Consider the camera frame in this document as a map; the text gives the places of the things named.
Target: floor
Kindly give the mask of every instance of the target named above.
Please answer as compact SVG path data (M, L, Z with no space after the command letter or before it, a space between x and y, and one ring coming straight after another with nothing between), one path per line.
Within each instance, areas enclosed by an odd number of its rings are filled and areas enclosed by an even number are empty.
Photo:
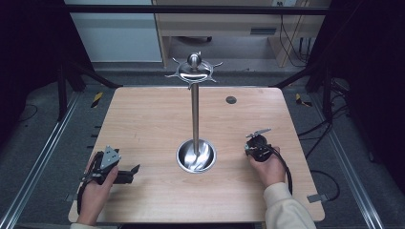
M212 86L267 87L303 69L291 62L279 68L268 40L263 37L213 37L211 42L199 37L173 39L171 57L183 61L191 52L202 52L204 60L211 64L224 62L215 69L218 83ZM293 54L291 61L294 65L303 64ZM130 66L95 63L95 68L101 75L125 86L184 84L164 77L176 70L175 62L166 67L161 63L131 63ZM83 78L87 84L83 93L68 89L72 109L64 119L66 126L56 121L56 84L30 94L21 121L8 144L1 149L0 174L6 176L0 177L0 223L8 222L15 228L68 227L71 203L66 201L66 195L76 191L78 178L114 95L113 89L90 77ZM321 92L306 93L306 80L304 77L283 89L297 133L323 121ZM98 92L103 92L103 96L94 109L91 104ZM298 104L297 94L312 106ZM342 97L334 99L335 111L345 105ZM306 154L326 129L324 125L301 140ZM56 140L48 142L50 136ZM310 169L327 173L340 188L337 199L323 203L326 218L316 223L318 228L405 228L404 195L395 187L384 165L370 162L366 152L350 113L342 109L336 114L331 130L308 158ZM319 194L330 198L336 195L338 189L332 179L319 173L312 176Z

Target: wooden tabletop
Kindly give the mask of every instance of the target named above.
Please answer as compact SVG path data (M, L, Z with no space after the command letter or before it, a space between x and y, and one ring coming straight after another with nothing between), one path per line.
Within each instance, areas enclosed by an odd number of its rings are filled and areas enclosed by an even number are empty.
M226 98L234 96L235 104ZM293 196L313 220L325 216L283 94L275 88L200 86L200 138L217 151L214 166L202 174L177 163L179 146L192 135L191 92L179 88L119 88L96 141L119 149L119 170L140 164L132 184L114 185L101 222L259 222L265 220L265 187L245 156L245 136L263 134L281 148L291 170ZM75 202L69 214L76 221Z

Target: round metal base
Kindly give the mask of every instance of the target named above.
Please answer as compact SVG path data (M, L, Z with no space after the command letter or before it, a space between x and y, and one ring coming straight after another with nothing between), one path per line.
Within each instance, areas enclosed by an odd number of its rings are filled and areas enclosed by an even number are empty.
M214 165L217 152L210 142L199 139L199 153L198 156L194 154L193 139L187 140L177 151L177 162L188 173L203 173Z

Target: robotic hand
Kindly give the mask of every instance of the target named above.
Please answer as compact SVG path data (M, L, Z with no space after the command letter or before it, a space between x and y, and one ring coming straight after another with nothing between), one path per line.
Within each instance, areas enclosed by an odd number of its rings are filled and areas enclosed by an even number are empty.
M289 171L289 167L281 157L280 152L274 149L271 144L267 144L267 139L261 135L262 133L268 132L270 130L270 128L267 128L247 135L246 137L251 137L251 139L245 145L245 153L247 156L253 156L253 158L258 162L267 161L271 155L276 155L280 159L286 170L288 178L288 189L292 194L292 177L291 172Z
M84 189L91 181L95 181L98 184L103 184L105 178L121 160L121 156L118 154L119 149L114 150L110 146L105 147L105 152L99 151L93 157L92 163L89 166L87 173L81 178L83 182L77 194L77 213L80 214L81 199L83 197ZM134 174L139 170L137 165L131 171L118 171L114 184L126 184L132 183Z

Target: metal stand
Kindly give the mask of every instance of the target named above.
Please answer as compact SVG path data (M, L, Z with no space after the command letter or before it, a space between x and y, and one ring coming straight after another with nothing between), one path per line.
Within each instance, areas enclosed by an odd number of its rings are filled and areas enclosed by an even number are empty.
M179 166L193 174L202 173L210 169L217 158L217 153L212 144L199 137L199 83L206 80L215 80L211 77L214 67L201 58L200 53L191 53L186 62L180 63L175 74L166 77L176 76L189 84L191 89L191 107L193 115L193 138L183 142L177 151L177 162Z
M63 77L63 66L60 66L60 69L57 71L57 91L59 94L59 117L57 121L61 121L68 111L68 97L66 95L66 80Z

